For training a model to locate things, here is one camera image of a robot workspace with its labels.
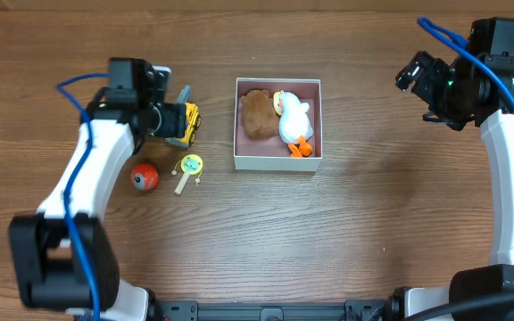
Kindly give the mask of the yellow toy crane truck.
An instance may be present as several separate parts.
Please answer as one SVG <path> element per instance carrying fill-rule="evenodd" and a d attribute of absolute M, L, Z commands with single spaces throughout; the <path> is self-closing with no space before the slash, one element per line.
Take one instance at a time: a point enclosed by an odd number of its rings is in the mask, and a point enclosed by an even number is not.
<path fill-rule="evenodd" d="M 195 141 L 196 130 L 201 126 L 202 117 L 199 112 L 199 107 L 189 101 L 191 95 L 191 86 L 185 86 L 178 96 L 178 103 L 184 103 L 187 107 L 187 128 L 185 136 L 182 138 L 166 138 L 165 142 L 168 144 L 176 145 L 182 148 L 189 148 Z"/>

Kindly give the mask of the brown plush toy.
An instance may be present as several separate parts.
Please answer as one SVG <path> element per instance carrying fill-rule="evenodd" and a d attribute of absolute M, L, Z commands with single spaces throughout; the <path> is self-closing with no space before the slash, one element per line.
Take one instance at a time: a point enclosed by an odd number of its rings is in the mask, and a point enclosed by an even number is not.
<path fill-rule="evenodd" d="M 279 117 L 268 90 L 252 90 L 240 98 L 240 103 L 242 126 L 250 140 L 265 140 L 279 134 Z"/>

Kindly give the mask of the white plush duck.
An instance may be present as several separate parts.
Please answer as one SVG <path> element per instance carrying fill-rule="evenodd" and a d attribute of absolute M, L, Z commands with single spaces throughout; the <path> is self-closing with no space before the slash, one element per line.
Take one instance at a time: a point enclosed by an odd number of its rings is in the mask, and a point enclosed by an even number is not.
<path fill-rule="evenodd" d="M 314 132 L 307 114 L 310 105 L 292 92 L 279 91 L 273 95 L 273 107 L 279 116 L 278 133 L 291 157 L 311 156 L 313 148 L 308 140 Z"/>

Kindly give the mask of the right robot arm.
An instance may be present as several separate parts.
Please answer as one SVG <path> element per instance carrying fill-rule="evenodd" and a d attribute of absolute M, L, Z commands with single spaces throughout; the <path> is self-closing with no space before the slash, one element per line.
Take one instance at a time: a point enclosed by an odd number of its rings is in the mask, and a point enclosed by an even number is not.
<path fill-rule="evenodd" d="M 474 21 L 463 37 L 419 17 L 419 26 L 456 54 L 444 62 L 425 51 L 395 84 L 424 101 L 426 122 L 480 130 L 493 194 L 493 243 L 484 267 L 455 274 L 446 286 L 400 288 L 385 320 L 514 320 L 514 19 Z"/>

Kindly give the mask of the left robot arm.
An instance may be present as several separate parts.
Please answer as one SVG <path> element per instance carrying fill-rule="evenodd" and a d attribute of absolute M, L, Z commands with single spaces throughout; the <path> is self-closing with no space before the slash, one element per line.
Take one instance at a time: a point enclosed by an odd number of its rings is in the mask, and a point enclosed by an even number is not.
<path fill-rule="evenodd" d="M 106 78 L 86 105 L 66 87 Z M 57 84 L 79 112 L 79 138 L 54 190 L 30 216 L 8 227 L 22 304 L 71 314 L 76 320 L 163 320 L 153 291 L 120 277 L 104 231 L 104 214 L 124 164 L 148 136 L 183 137 L 184 103 L 168 103 L 166 66 L 115 58 L 103 74 L 84 74 Z"/>

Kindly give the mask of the red ball toy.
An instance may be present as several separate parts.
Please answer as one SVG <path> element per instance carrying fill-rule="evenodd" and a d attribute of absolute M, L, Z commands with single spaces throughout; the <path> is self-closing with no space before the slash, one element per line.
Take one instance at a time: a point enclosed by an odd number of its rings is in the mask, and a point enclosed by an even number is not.
<path fill-rule="evenodd" d="M 159 173 L 156 167 L 150 163 L 136 165 L 131 172 L 133 186 L 140 191 L 151 191 L 159 181 Z"/>

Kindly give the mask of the wooden rattle drum toy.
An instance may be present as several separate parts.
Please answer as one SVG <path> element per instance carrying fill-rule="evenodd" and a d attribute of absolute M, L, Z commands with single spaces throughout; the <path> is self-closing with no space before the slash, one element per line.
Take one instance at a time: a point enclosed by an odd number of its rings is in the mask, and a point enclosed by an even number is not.
<path fill-rule="evenodd" d="M 175 195 L 181 195 L 190 177 L 195 177 L 195 184 L 199 185 L 201 182 L 201 175 L 203 173 L 203 159 L 197 154 L 188 154 L 184 156 L 171 171 L 172 176 L 178 174 L 178 169 L 181 170 L 181 177 L 174 189 Z"/>

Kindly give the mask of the white box with pink interior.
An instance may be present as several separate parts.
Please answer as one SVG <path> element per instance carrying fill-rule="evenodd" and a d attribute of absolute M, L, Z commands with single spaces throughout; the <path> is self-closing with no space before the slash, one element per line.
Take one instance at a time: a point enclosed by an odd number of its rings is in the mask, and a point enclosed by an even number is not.
<path fill-rule="evenodd" d="M 311 156 L 294 158 L 280 137 L 253 141 L 243 130 L 241 98 L 252 90 L 266 89 L 271 94 L 285 90 L 308 103 L 313 136 L 308 140 Z M 235 169 L 261 171 L 310 171 L 319 168 L 323 159 L 323 125 L 321 82 L 306 78 L 238 78 L 236 80 L 236 107 L 233 131 Z"/>

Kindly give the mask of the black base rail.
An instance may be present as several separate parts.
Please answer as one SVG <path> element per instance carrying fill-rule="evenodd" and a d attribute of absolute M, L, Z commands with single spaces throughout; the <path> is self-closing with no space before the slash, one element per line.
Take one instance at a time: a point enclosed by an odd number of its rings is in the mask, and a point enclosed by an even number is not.
<path fill-rule="evenodd" d="M 347 300 L 340 303 L 198 303 L 163 300 L 158 310 L 170 321 L 385 321 L 394 320 L 385 300 Z"/>

